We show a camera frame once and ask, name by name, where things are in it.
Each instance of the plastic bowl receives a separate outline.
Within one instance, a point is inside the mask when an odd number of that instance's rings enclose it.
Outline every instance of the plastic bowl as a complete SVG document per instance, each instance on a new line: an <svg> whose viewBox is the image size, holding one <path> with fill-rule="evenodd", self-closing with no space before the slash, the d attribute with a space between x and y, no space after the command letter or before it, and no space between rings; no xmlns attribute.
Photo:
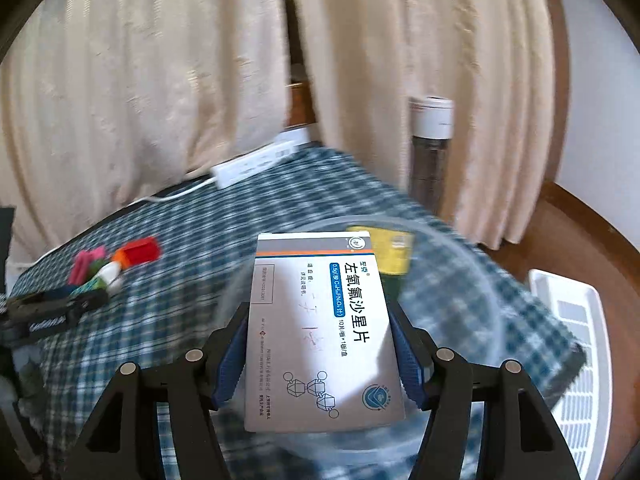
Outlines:
<svg viewBox="0 0 640 480"><path fill-rule="evenodd" d="M414 234L411 263L399 303L409 320L427 330L438 346L453 348L469 362L499 366L504 353L500 301L473 251L428 224L385 216L342 216L313 222L297 232L344 231L350 226ZM225 289L216 312L224 326L241 301L249 301L254 258L245 260ZM271 434L278 446L322 466L404 460L418 453L428 413L405 397L404 421L372 430L340 433ZM244 415L244 374L231 401Z"/></svg>

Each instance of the curtain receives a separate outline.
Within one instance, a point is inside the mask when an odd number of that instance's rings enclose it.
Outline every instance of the curtain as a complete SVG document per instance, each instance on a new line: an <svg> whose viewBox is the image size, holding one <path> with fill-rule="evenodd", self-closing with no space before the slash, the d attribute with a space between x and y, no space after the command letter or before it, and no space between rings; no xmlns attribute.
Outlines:
<svg viewBox="0 0 640 480"><path fill-rule="evenodd" d="M0 66L12 260L270 142L287 56L282 0L44 0Z"/></svg>
<svg viewBox="0 0 640 480"><path fill-rule="evenodd" d="M322 140L405 189L411 96L455 101L441 216L518 242L554 113L546 0L296 0Z"/></svg>

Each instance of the molecular structure diagram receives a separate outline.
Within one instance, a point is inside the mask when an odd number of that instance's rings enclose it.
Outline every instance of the molecular structure diagram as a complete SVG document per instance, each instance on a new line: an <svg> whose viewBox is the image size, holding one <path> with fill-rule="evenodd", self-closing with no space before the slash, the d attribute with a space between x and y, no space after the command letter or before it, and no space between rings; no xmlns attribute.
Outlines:
<svg viewBox="0 0 640 480"><path fill-rule="evenodd" d="M335 397L324 390L326 372L318 372L318 376L307 384L294 379L291 372L284 372L282 378L287 381L287 393L289 395L299 397L305 393L310 393L316 397L316 406L327 412L330 418L337 418L340 415L338 410L335 409Z"/></svg>

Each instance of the brown floor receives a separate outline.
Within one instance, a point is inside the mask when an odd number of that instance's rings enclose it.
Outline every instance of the brown floor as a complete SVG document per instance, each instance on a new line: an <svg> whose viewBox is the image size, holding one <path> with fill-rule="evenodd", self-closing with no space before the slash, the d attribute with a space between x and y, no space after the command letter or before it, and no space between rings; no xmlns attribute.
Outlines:
<svg viewBox="0 0 640 480"><path fill-rule="evenodd" d="M613 478L640 438L640 295L577 223L541 199L523 241L487 253L518 280L542 269L593 285L604 306L613 410L600 480Z"/></svg>

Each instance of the orange stripe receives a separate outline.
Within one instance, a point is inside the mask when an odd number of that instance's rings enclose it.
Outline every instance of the orange stripe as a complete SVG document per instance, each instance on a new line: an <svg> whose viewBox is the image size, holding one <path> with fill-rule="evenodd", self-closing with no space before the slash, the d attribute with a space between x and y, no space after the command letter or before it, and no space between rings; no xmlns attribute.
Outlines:
<svg viewBox="0 0 640 480"><path fill-rule="evenodd" d="M300 256L305 254L371 254L371 249L338 249L338 250L314 250L314 251L260 251L256 256Z"/></svg>

